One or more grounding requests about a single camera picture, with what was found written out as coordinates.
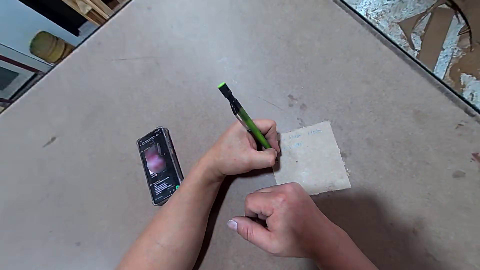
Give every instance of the workbench surface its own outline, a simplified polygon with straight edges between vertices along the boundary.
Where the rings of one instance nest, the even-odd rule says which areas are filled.
[[[3,269],[111,269],[150,221],[136,140],[170,129],[186,174],[235,121],[325,120],[352,188],[315,196],[380,269],[480,267],[480,125],[455,97],[330,0],[134,0],[0,115]],[[225,194],[200,269],[314,269],[226,222],[274,185]]]

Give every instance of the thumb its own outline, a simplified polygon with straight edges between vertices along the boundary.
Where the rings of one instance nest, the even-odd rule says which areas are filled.
[[[234,217],[227,222],[227,225],[248,242],[267,252],[271,250],[273,235],[262,225],[247,217]]]
[[[268,148],[263,151],[257,151],[252,149],[250,155],[250,160],[252,164],[252,169],[263,169],[269,168],[275,165],[275,159],[277,156],[277,151],[273,148]]]

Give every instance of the pencil clip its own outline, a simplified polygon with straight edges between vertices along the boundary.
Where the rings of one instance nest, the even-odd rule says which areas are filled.
[[[235,114],[235,117],[238,119],[238,121],[243,125],[243,127],[247,130],[250,131],[250,128],[247,127],[247,124],[239,117],[238,114]]]
[[[232,103],[230,103],[230,107],[232,107],[232,112],[233,114],[235,115],[235,117],[237,118],[237,120],[243,125],[243,127],[247,130],[247,131],[250,131],[250,128],[248,128],[247,124],[243,121],[242,118],[240,118],[239,114],[238,114],[238,109],[237,107],[235,107]]]

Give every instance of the smartphone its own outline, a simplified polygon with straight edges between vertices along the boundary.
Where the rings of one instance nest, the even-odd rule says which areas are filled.
[[[153,205],[163,205],[183,180],[168,129],[158,127],[137,140]]]

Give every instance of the left hand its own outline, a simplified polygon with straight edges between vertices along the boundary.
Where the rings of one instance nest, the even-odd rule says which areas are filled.
[[[272,167],[280,152],[276,123],[269,119],[253,120],[272,148],[257,151],[257,144],[240,122],[233,123],[201,158],[215,176],[225,177]]]

